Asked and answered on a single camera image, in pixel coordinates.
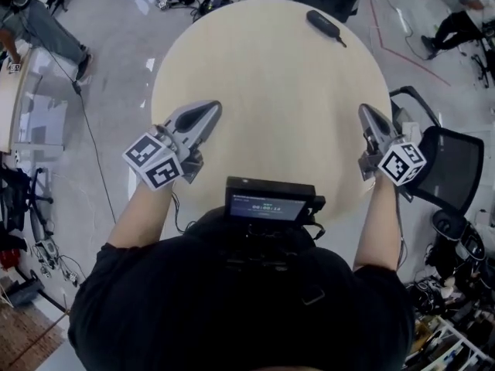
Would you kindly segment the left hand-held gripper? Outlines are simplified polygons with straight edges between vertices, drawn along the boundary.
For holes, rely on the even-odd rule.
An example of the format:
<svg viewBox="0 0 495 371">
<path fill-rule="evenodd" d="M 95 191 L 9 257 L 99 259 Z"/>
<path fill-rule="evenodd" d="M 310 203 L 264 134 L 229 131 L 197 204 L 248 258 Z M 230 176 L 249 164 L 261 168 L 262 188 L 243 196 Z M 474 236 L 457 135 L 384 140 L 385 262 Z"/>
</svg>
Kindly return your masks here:
<svg viewBox="0 0 495 371">
<path fill-rule="evenodd" d="M 220 120 L 222 109 L 218 100 L 179 107 L 166 125 L 153 125 L 122 158 L 150 189 L 161 189 L 179 178 L 192 183 L 203 167 L 200 146 Z"/>
</svg>

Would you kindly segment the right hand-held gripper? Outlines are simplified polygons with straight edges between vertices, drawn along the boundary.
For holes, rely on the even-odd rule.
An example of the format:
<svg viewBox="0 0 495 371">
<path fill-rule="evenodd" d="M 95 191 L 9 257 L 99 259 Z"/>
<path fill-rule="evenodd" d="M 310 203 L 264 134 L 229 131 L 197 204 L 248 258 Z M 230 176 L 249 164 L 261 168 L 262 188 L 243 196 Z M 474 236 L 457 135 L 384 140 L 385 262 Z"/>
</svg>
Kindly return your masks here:
<svg viewBox="0 0 495 371">
<path fill-rule="evenodd" d="M 363 180 L 380 172 L 396 188 L 411 182 L 427 164 L 419 147 L 414 142 L 396 138 L 398 133 L 394 125 L 377 108 L 361 104 L 358 116 L 368 142 L 367 149 L 358 159 Z"/>
</svg>

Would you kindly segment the black case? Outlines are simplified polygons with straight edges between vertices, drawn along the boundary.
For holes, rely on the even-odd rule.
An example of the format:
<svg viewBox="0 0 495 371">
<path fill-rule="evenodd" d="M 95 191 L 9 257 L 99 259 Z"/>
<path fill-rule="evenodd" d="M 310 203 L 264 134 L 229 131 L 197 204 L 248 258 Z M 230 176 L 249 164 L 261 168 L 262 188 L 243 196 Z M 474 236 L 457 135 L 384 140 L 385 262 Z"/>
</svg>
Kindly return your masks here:
<svg viewBox="0 0 495 371">
<path fill-rule="evenodd" d="M 316 10 L 310 10 L 306 13 L 306 19 L 312 26 L 314 26 L 324 35 L 330 37 L 331 39 L 335 39 L 344 48 L 347 48 L 346 43 L 342 40 L 340 36 L 340 28 L 337 27 L 335 24 L 333 24 L 322 14 L 320 14 Z"/>
</svg>

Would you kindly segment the person's right forearm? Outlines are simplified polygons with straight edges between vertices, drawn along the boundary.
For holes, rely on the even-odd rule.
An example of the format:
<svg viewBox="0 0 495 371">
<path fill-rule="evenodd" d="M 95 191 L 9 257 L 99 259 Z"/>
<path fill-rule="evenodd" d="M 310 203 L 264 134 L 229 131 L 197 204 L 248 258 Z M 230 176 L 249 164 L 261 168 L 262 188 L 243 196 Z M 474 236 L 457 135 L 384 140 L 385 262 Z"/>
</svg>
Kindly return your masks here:
<svg viewBox="0 0 495 371">
<path fill-rule="evenodd" d="M 383 175 L 375 177 L 353 269 L 375 266 L 396 271 L 401 251 L 394 184 Z"/>
</svg>

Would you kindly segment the person's left forearm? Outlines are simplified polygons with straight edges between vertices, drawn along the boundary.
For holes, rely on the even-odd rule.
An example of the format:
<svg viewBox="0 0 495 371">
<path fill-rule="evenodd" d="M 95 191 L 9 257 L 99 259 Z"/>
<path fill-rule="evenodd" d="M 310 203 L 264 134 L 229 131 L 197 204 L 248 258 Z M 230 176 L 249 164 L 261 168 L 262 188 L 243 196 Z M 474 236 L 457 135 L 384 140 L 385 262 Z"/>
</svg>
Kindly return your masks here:
<svg viewBox="0 0 495 371">
<path fill-rule="evenodd" d="M 151 190 L 140 182 L 108 238 L 117 248 L 145 247 L 159 241 L 172 202 L 173 184 Z"/>
</svg>

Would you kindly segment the black mesh cantilever chair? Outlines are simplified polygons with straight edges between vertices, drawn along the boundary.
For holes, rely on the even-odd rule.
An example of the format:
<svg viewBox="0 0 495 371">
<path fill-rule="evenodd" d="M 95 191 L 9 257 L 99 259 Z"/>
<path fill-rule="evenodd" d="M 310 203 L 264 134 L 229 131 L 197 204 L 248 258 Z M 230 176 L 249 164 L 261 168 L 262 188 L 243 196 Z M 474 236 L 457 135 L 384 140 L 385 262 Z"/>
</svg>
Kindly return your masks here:
<svg viewBox="0 0 495 371">
<path fill-rule="evenodd" d="M 419 198 L 451 215 L 465 215 L 480 185 L 483 141 L 444 128 L 414 87 L 398 88 L 389 96 L 400 94 L 415 99 L 432 125 L 424 130 L 418 146 L 426 157 L 426 165 L 412 181 L 399 188 L 399 193 L 408 202 Z"/>
</svg>

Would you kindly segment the round wooden table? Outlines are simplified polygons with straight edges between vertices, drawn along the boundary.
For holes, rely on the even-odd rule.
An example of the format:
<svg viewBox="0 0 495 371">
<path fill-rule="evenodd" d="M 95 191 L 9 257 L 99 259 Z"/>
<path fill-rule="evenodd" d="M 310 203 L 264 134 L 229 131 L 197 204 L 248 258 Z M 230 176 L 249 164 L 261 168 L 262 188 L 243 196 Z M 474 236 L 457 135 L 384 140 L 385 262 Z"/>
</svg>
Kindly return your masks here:
<svg viewBox="0 0 495 371">
<path fill-rule="evenodd" d="M 342 27 L 337 42 L 308 23 L 308 11 L 287 0 L 234 3 L 193 23 L 167 52 L 153 123 L 192 102 L 223 107 L 200 148 L 200 173 L 176 184 L 174 220 L 221 206 L 230 176 L 314 186 L 326 198 L 321 223 L 355 210 L 370 190 L 357 163 L 365 148 L 358 108 L 390 114 L 387 84 L 353 32 Z"/>
</svg>

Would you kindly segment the black chest-mounted screen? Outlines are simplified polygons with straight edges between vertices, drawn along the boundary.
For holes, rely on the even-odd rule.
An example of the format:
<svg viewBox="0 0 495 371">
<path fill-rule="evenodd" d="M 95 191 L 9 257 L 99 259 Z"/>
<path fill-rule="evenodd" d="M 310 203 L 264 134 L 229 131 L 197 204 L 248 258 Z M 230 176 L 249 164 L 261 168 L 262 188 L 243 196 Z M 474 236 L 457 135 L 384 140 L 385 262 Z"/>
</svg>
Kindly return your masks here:
<svg viewBox="0 0 495 371">
<path fill-rule="evenodd" d="M 229 176 L 225 216 L 243 223 L 304 225 L 326 205 L 312 185 Z"/>
</svg>

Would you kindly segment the black bag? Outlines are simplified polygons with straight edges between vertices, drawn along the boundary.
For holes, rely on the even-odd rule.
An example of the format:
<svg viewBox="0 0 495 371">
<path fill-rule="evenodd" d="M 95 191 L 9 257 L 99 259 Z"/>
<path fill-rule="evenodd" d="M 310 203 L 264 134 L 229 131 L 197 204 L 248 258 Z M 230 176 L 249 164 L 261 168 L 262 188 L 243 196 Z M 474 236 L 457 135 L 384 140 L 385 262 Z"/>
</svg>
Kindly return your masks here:
<svg viewBox="0 0 495 371">
<path fill-rule="evenodd" d="M 203 17 L 217 9 L 232 4 L 232 0 L 203 0 L 198 8 L 200 17 Z"/>
</svg>

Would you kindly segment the rectangular wooden desk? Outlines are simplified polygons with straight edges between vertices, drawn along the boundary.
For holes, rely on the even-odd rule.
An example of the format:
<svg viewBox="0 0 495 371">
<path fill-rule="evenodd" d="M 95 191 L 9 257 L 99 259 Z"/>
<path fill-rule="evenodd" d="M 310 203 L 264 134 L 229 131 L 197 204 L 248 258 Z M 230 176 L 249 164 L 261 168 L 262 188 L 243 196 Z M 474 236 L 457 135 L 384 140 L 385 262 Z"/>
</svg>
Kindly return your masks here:
<svg viewBox="0 0 495 371">
<path fill-rule="evenodd" d="M 19 47 L 23 58 L 21 68 L 11 71 L 7 60 L 0 68 L 0 153 L 10 155 L 13 151 L 47 151 L 61 155 L 63 145 L 35 143 L 34 141 L 20 141 L 19 125 L 22 109 L 22 97 L 25 94 L 25 85 L 34 94 L 39 88 L 43 75 L 32 71 L 30 60 L 36 49 L 29 44 Z"/>
</svg>

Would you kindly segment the grey floor device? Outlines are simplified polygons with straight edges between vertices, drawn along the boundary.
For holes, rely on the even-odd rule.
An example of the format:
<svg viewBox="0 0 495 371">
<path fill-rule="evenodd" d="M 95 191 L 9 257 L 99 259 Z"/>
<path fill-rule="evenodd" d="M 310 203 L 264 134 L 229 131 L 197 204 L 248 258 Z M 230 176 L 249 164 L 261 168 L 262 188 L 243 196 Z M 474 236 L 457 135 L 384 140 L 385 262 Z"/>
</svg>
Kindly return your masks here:
<svg viewBox="0 0 495 371">
<path fill-rule="evenodd" d="M 53 241 L 53 232 L 48 228 L 48 222 L 34 203 L 29 207 L 29 218 L 35 247 L 39 251 L 43 262 L 51 269 L 58 266 L 58 249 Z"/>
</svg>

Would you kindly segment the black swivel office chair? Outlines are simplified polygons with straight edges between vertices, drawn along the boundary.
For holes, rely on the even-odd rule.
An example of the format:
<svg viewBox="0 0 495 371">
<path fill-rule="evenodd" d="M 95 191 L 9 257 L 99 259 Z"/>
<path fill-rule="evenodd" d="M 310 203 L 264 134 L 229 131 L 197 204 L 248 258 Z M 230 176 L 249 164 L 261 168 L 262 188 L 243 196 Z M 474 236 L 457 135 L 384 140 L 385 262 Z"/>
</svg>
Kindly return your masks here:
<svg viewBox="0 0 495 371">
<path fill-rule="evenodd" d="M 36 193 L 41 173 L 43 168 L 36 168 L 33 175 L 28 175 L 21 168 L 0 166 L 0 211 L 6 216 L 4 221 L 8 229 L 24 230 L 25 216 L 32 204 L 35 203 L 40 212 L 38 203 L 53 204 L 52 197 Z"/>
</svg>

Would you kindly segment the person's black shirt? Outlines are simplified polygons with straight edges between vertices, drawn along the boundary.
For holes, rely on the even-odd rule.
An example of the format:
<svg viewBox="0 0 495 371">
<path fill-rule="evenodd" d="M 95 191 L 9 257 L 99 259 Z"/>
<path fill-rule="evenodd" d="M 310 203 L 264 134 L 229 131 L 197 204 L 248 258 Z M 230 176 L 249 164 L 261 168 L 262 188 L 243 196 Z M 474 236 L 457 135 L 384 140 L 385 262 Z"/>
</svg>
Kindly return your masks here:
<svg viewBox="0 0 495 371">
<path fill-rule="evenodd" d="M 70 311 L 87 371 L 399 371 L 415 321 L 397 274 L 353 271 L 297 233 L 277 271 L 238 264 L 219 216 L 146 247 L 104 245 Z"/>
</svg>

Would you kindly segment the white shelf unit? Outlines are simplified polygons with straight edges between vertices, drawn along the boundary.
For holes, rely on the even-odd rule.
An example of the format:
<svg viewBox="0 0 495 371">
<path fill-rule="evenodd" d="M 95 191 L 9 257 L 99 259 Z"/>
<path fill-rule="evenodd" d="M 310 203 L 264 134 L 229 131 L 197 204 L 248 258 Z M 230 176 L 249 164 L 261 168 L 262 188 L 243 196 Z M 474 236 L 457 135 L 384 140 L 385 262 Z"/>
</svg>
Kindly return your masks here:
<svg viewBox="0 0 495 371">
<path fill-rule="evenodd" d="M 419 318 L 401 371 L 495 371 L 495 324 L 477 318 L 461 328 L 439 316 Z"/>
</svg>

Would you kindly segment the brown woven mat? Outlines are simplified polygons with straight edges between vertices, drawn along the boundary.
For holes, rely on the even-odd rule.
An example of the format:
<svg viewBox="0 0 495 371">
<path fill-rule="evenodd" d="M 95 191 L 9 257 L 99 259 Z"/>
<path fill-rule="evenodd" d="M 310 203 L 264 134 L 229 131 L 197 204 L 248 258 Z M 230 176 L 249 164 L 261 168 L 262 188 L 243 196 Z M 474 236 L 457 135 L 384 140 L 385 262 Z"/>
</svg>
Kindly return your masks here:
<svg viewBox="0 0 495 371">
<path fill-rule="evenodd" d="M 0 305 L 0 371 L 35 371 L 65 341 L 35 305 Z"/>
</svg>

